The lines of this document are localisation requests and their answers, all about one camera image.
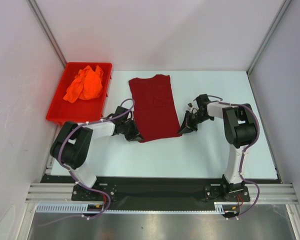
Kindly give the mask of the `dark red t shirt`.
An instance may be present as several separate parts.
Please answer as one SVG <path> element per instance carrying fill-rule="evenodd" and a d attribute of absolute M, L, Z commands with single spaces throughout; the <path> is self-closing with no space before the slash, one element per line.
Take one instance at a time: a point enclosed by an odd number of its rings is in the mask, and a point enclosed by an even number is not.
<path fill-rule="evenodd" d="M 170 76 L 136 77 L 128 85 L 134 100 L 133 118 L 143 137 L 140 142 L 179 137 L 180 123 Z"/>

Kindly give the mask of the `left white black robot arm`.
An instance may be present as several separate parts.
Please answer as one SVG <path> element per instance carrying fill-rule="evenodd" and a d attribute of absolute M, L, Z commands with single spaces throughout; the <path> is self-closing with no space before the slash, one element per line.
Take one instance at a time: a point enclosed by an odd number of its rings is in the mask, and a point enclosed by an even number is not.
<path fill-rule="evenodd" d="M 106 118 L 90 123 L 66 121 L 55 138 L 50 155 L 65 168 L 75 182 L 83 187 L 82 194 L 89 200 L 100 195 L 97 177 L 88 167 L 87 157 L 92 139 L 124 135 L 128 142 L 143 141 L 131 109 L 118 106 Z"/>

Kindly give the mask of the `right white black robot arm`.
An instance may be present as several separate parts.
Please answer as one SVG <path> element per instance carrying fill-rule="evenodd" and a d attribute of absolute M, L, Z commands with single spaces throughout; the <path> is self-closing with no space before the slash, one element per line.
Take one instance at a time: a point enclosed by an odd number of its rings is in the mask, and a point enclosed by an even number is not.
<path fill-rule="evenodd" d="M 232 201 L 239 194 L 236 185 L 245 181 L 245 160 L 259 139 L 260 125 L 250 104 L 223 102 L 220 97 L 201 94 L 188 104 L 178 134 L 196 132 L 198 124 L 215 118 L 223 120 L 225 138 L 230 146 L 227 168 L 222 176 L 226 185 L 220 188 L 220 194 Z"/>

